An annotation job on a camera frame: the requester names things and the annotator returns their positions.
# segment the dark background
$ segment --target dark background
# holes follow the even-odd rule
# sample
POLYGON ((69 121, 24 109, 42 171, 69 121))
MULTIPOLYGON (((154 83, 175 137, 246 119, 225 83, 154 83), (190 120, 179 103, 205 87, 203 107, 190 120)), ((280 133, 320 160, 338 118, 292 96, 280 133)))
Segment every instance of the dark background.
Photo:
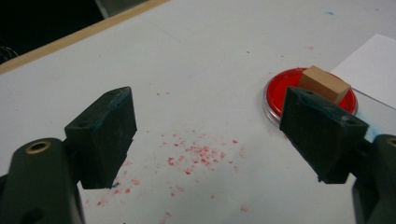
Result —
POLYGON ((0 0, 0 45, 22 55, 103 19, 94 0, 0 0))

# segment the screw hole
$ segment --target screw hole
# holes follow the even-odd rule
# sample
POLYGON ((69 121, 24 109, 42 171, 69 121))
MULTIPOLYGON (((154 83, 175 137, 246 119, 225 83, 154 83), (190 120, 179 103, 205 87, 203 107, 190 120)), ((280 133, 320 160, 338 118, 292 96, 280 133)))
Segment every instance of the screw hole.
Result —
POLYGON ((49 141, 41 141, 41 142, 36 142, 30 145, 28 148, 26 148, 26 153, 29 155, 34 155, 41 153, 47 149, 50 148, 50 142, 49 141))
POLYGON ((389 138, 389 139, 387 139, 387 142, 391 146, 396 147, 396 138, 389 138))
POLYGON ((44 218, 43 210, 36 208, 27 212, 21 219, 20 224, 38 224, 44 218))

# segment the red petri dish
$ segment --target red petri dish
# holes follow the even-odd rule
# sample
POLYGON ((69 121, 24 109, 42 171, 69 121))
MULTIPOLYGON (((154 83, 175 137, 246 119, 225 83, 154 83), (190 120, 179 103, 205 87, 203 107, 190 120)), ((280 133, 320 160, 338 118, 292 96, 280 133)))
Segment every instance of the red petri dish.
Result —
MULTIPOLYGON (((280 122, 287 87, 297 87, 305 69, 306 68, 293 68, 281 72, 273 77, 265 87, 263 106, 267 112, 267 116, 275 124, 278 125, 280 122)), ((352 89, 346 93, 346 96, 338 106, 345 109, 350 114, 356 114, 358 100, 352 89)))

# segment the tan block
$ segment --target tan block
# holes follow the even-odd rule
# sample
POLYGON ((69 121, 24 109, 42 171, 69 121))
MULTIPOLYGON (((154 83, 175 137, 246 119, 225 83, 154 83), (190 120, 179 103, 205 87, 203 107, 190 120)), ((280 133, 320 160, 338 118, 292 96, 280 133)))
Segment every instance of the tan block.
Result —
POLYGON ((335 104, 340 103, 350 90, 348 83, 314 65, 303 71, 298 86, 314 91, 335 104))

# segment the white paper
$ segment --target white paper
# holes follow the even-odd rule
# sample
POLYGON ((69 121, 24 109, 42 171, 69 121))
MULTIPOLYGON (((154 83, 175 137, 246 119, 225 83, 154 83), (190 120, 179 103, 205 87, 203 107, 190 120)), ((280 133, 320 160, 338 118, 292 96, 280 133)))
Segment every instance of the white paper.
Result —
POLYGON ((352 88, 396 108, 396 40, 374 35, 332 73, 352 88))

